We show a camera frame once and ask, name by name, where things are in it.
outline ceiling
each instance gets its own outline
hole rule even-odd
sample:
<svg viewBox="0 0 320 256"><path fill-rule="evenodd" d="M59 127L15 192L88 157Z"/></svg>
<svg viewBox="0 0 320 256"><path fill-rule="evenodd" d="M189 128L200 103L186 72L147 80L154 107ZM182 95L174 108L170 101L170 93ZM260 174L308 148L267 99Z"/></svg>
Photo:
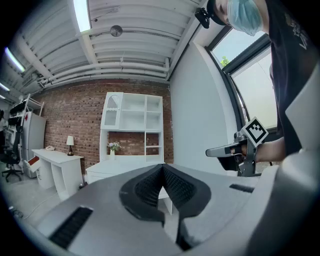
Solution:
<svg viewBox="0 0 320 256"><path fill-rule="evenodd" d="M194 12L205 2L88 0L91 29L81 33L72 0L45 1L8 46L25 71L2 57L0 82L10 91L0 94L16 102L21 94L98 78L165 83L199 25ZM114 25L122 27L121 36L110 34ZM88 65L95 66L79 70Z"/></svg>

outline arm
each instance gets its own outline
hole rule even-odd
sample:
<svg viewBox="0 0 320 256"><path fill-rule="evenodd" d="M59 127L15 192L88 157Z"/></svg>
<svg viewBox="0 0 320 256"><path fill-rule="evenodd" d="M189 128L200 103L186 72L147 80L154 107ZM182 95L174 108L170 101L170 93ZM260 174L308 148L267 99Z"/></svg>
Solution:
<svg viewBox="0 0 320 256"><path fill-rule="evenodd" d="M280 162L286 157L285 139L262 143L257 148L255 160L259 162Z"/></svg>

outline black t-shirt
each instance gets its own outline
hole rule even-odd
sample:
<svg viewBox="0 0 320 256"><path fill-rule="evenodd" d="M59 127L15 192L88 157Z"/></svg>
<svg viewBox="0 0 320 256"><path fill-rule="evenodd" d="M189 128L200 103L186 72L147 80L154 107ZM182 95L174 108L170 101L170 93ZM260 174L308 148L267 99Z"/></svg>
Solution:
<svg viewBox="0 0 320 256"><path fill-rule="evenodd" d="M319 59L304 29L277 0L266 0L269 13L272 81L278 111L277 129L284 136L286 155L301 149L286 109L308 81Z"/></svg>

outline table lamp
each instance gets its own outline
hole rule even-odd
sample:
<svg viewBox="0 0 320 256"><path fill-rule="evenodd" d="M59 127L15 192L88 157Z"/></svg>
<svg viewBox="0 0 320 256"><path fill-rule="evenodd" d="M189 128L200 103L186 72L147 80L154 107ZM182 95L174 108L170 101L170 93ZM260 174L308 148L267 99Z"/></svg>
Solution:
<svg viewBox="0 0 320 256"><path fill-rule="evenodd" d="M68 146L70 146L68 156L73 156L74 153L72 152L71 146L74 145L74 137L73 136L68 136L68 139L66 140L66 144Z"/></svg>

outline sky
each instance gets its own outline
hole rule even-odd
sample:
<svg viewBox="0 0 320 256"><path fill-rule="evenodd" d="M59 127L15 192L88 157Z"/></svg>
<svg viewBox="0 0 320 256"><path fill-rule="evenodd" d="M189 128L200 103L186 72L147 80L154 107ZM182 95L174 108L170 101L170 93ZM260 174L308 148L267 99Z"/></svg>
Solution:
<svg viewBox="0 0 320 256"><path fill-rule="evenodd" d="M232 29L213 49L213 53L219 61L222 61L223 56L226 56L229 61L232 61L236 56L238 56L248 46L250 46L264 34L265 32L259 31L255 34L255 36L251 36L244 32Z"/></svg>

